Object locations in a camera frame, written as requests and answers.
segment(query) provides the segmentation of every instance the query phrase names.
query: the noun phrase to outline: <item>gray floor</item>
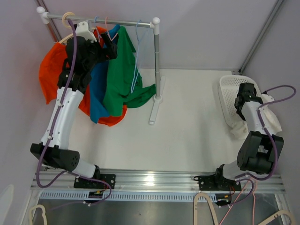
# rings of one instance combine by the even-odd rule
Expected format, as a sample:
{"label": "gray floor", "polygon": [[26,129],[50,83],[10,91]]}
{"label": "gray floor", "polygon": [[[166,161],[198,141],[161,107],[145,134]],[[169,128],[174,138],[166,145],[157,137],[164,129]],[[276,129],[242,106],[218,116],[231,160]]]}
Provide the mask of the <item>gray floor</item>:
{"label": "gray floor", "polygon": [[[54,206],[68,201],[40,200],[46,207],[48,225],[192,225],[193,204],[191,202],[123,202],[107,201],[97,206],[87,207],[74,204],[50,211]],[[223,225],[252,225],[253,197],[234,206]],[[217,208],[220,222],[228,208]],[[278,211],[274,195],[256,194],[255,224]],[[37,211],[34,225],[43,224]],[[199,203],[198,224],[213,225],[207,203]],[[280,219],[270,225],[280,225]]]}

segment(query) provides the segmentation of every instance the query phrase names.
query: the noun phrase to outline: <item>white rack foot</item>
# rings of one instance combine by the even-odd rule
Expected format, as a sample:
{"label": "white rack foot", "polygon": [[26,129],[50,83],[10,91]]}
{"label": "white rack foot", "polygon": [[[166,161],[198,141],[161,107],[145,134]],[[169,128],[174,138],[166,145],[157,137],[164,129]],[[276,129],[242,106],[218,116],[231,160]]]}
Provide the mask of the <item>white rack foot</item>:
{"label": "white rack foot", "polygon": [[159,109],[159,104],[162,103],[163,101],[163,91],[165,87],[165,76],[161,76],[160,78],[160,97],[157,98],[156,96],[153,97],[154,99],[154,104],[149,120],[150,125],[154,125],[156,121],[156,116],[158,115],[158,109]]}

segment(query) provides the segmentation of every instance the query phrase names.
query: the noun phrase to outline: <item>clothing rack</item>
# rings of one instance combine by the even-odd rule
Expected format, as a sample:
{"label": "clothing rack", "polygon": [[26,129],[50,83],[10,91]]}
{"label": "clothing rack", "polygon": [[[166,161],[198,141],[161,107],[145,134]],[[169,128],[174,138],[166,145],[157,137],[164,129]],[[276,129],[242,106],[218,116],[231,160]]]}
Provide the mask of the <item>clothing rack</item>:
{"label": "clothing rack", "polygon": [[[39,13],[43,23],[48,28],[54,42],[58,42],[59,37],[55,35],[55,32],[53,32],[54,27],[50,23],[50,19],[59,19],[61,20],[63,18],[63,15],[57,15],[52,14],[49,12],[46,12],[45,8],[39,6],[37,7],[37,12]],[[89,22],[96,22],[96,23],[105,23],[105,20],[103,19],[96,19],[94,21],[94,18],[91,17],[84,17],[84,16],[76,16],[76,15],[68,15],[65,19],[71,19],[74,21],[82,21],[86,20]],[[161,76],[159,72],[159,24],[160,19],[157,17],[154,17],[151,22],[133,22],[133,21],[122,21],[122,20],[106,20],[107,24],[119,24],[123,26],[138,26],[138,27],[145,27],[145,28],[151,28],[153,29],[153,35],[154,35],[154,60],[155,60],[155,84],[156,84],[156,94],[154,95],[154,104],[152,108],[152,112],[149,119],[149,124],[154,125],[159,109],[159,104],[163,101],[163,90],[165,86],[165,76]]]}

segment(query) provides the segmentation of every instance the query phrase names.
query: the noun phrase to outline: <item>white pipe connector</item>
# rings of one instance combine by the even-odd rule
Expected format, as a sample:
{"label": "white pipe connector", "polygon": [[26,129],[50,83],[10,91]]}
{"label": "white pipe connector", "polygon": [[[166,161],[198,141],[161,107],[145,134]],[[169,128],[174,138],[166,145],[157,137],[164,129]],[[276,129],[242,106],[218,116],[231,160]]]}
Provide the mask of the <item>white pipe connector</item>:
{"label": "white pipe connector", "polygon": [[48,24],[50,22],[47,16],[48,12],[46,12],[45,8],[41,6],[37,7],[37,13],[39,13],[44,24]]}
{"label": "white pipe connector", "polygon": [[159,34],[159,23],[160,19],[158,17],[154,17],[151,22],[151,28],[153,29],[153,34]]}

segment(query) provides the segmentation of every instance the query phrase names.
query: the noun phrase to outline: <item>orange cloth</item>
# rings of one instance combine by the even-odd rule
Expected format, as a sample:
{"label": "orange cloth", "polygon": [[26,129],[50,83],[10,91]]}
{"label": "orange cloth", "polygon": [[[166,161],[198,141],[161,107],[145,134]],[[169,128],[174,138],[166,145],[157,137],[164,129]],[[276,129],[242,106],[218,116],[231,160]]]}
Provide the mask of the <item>orange cloth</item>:
{"label": "orange cloth", "polygon": [[[106,30],[101,27],[97,27],[99,33],[103,33]],[[98,37],[97,31],[94,31],[94,35]],[[48,54],[43,59],[39,69],[39,81],[42,91],[44,93],[46,104],[49,104],[51,100],[56,99],[57,96],[57,83],[58,78],[62,72],[62,66],[64,60],[67,58],[65,51],[66,46],[60,43],[56,43]],[[88,116],[90,116],[90,86],[87,87],[83,96],[79,108]],[[122,115],[119,117],[108,117],[99,119],[98,123],[113,126],[119,123],[125,116],[127,111],[126,105],[123,106]]]}

